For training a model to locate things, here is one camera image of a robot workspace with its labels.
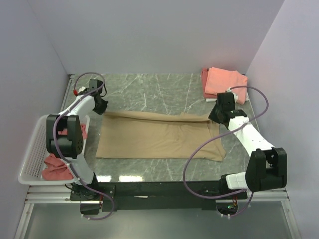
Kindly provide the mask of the beige t shirt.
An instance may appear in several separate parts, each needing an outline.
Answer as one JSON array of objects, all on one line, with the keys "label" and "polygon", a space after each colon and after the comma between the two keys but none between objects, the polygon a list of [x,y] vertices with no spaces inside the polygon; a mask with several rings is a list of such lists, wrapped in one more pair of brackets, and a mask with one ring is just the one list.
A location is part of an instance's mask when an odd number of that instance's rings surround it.
[{"label": "beige t shirt", "polygon": [[208,115],[106,112],[96,157],[188,159],[198,147],[219,134],[219,124],[210,121]]}]

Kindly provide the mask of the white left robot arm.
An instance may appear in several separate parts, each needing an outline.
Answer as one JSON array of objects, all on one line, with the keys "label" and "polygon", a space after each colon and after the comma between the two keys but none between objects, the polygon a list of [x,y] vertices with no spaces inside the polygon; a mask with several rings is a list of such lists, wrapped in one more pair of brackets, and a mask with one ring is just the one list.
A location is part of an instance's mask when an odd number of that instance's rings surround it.
[{"label": "white left robot arm", "polygon": [[88,200],[109,198],[100,191],[96,174],[88,166],[84,154],[84,138],[80,121],[94,111],[101,115],[108,102],[102,99],[106,92],[105,80],[91,79],[85,90],[76,94],[75,101],[64,111],[46,118],[46,148],[67,166],[74,183],[75,193]]}]

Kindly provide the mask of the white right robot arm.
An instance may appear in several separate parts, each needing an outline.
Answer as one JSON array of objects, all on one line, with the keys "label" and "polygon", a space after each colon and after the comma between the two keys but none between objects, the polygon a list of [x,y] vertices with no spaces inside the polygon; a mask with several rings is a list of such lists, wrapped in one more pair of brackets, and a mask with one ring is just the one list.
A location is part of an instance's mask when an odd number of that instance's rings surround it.
[{"label": "white right robot arm", "polygon": [[240,189],[259,192],[286,186],[286,151],[266,141],[250,123],[247,114],[235,109],[235,96],[232,92],[217,94],[216,104],[208,118],[225,125],[250,156],[245,172],[222,176],[224,183],[219,186],[221,197],[229,199]]}]

